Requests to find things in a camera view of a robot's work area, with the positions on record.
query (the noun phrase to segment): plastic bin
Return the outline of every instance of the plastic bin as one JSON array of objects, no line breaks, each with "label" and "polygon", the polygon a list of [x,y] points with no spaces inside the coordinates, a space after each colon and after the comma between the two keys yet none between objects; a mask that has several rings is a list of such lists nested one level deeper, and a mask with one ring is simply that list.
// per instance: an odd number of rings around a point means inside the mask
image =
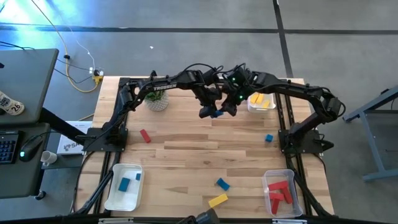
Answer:
[{"label": "plastic bin", "polygon": [[[264,94],[264,97],[261,101],[261,103],[251,103],[250,99],[251,99],[252,95],[249,96],[248,98],[248,111],[252,112],[252,113],[264,113],[269,109],[274,109],[276,107],[276,104],[274,103],[274,95],[273,94]],[[269,104],[266,108],[263,108],[263,104],[269,100]]]},{"label": "plastic bin", "polygon": [[[105,202],[105,208],[131,212],[139,206],[141,201],[144,170],[136,164],[116,164],[113,166],[113,172],[111,190]],[[140,180],[136,180],[137,174],[141,174]],[[126,192],[118,190],[123,177],[130,179]]]},{"label": "plastic bin", "polygon": [[[268,185],[274,184],[277,182],[281,182],[286,180],[289,185],[289,192],[292,196],[293,203],[288,204],[286,201],[281,201],[278,206],[278,212],[276,214],[272,214],[271,212],[271,200],[269,199],[269,190]],[[299,205],[299,200],[297,199],[297,194],[295,190],[294,184],[294,172],[290,169],[283,170],[269,170],[264,176],[262,176],[262,186],[264,188],[264,197],[266,200],[266,209],[267,211],[276,218],[287,218],[287,217],[298,217],[301,216],[303,210]]]}]

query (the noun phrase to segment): red rectangular block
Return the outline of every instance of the red rectangular block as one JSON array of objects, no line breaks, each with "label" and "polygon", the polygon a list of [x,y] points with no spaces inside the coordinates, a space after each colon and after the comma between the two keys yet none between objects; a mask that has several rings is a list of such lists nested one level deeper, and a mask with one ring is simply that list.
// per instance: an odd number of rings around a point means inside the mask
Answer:
[{"label": "red rectangular block", "polygon": [[285,200],[285,197],[283,194],[280,193],[273,193],[273,192],[269,192],[269,199],[271,200]]},{"label": "red rectangular block", "polygon": [[147,131],[145,131],[145,129],[142,129],[140,131],[140,133],[141,133],[142,137],[144,138],[145,142],[150,143],[150,137],[149,137]]},{"label": "red rectangular block", "polygon": [[279,190],[279,189],[284,189],[287,188],[287,181],[282,181],[278,183],[273,183],[268,185],[268,190]]},{"label": "red rectangular block", "polygon": [[279,206],[280,200],[272,200],[272,205],[271,205],[271,212],[272,214],[276,214],[278,212],[278,206]]},{"label": "red rectangular block", "polygon": [[292,195],[290,194],[289,189],[287,187],[282,189],[282,193],[285,196],[286,203],[293,203]]}]

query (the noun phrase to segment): wooden tabletop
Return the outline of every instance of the wooden tabletop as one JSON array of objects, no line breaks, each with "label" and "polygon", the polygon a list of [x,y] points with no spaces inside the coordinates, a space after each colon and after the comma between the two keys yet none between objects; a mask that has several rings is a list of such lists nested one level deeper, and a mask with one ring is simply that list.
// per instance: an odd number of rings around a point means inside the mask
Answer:
[{"label": "wooden tabletop", "polygon": [[[104,77],[95,109],[94,127],[102,127],[111,117],[119,78]],[[292,81],[303,83],[301,78]],[[215,207],[220,218],[270,218],[265,208],[261,177],[267,170],[286,168],[277,137],[280,129],[277,111],[249,113],[246,102],[243,102],[238,106],[235,117],[225,113],[216,119],[200,119],[201,106],[192,91],[174,89],[167,92],[169,105],[164,111],[150,111],[143,103],[136,112],[128,115],[129,137],[121,163],[142,165],[144,186],[141,204],[135,211],[112,212],[112,215],[198,215],[209,209],[210,199],[225,193],[215,185],[222,177],[231,188],[226,193],[228,201]],[[296,122],[310,115],[307,101],[292,98],[292,106]],[[283,107],[284,114],[287,114],[284,103]],[[144,142],[139,132],[141,129],[145,129],[152,139],[149,144]],[[264,141],[266,134],[274,136],[271,143]],[[312,154],[303,154],[302,157],[308,188],[326,211],[333,213],[322,163]],[[78,186],[77,208],[97,187],[103,158],[103,152],[96,152],[85,164]],[[304,210],[298,187],[297,194]],[[105,190],[103,204],[107,195],[108,189]]]}]

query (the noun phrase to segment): green plant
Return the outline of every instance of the green plant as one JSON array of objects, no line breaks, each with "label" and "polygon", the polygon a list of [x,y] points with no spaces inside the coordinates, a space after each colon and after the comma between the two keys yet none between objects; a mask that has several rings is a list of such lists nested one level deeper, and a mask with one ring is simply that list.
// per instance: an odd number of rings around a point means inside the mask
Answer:
[{"label": "green plant", "polygon": [[165,94],[165,90],[160,90],[152,93],[148,93],[148,95],[145,96],[145,100],[148,101],[157,101],[162,99],[162,96]]}]

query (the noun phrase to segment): yellow block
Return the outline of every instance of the yellow block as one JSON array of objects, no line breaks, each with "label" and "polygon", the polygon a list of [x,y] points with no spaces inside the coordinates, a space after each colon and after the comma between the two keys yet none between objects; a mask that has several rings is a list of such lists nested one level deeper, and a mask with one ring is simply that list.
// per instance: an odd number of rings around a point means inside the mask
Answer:
[{"label": "yellow block", "polygon": [[269,100],[266,100],[266,102],[262,105],[263,108],[267,108],[269,105]]},{"label": "yellow block", "polygon": [[259,97],[257,98],[256,103],[261,103],[262,99],[264,99],[264,94],[260,94]]},{"label": "yellow block", "polygon": [[223,202],[225,202],[226,200],[228,200],[228,197],[226,196],[226,194],[222,194],[220,196],[218,196],[217,198],[213,198],[209,201],[209,205],[211,208],[213,208],[216,205],[219,205]]},{"label": "yellow block", "polygon": [[259,94],[258,94],[258,93],[255,93],[255,94],[251,95],[251,96],[250,96],[250,103],[255,104],[258,97],[259,97]]}]

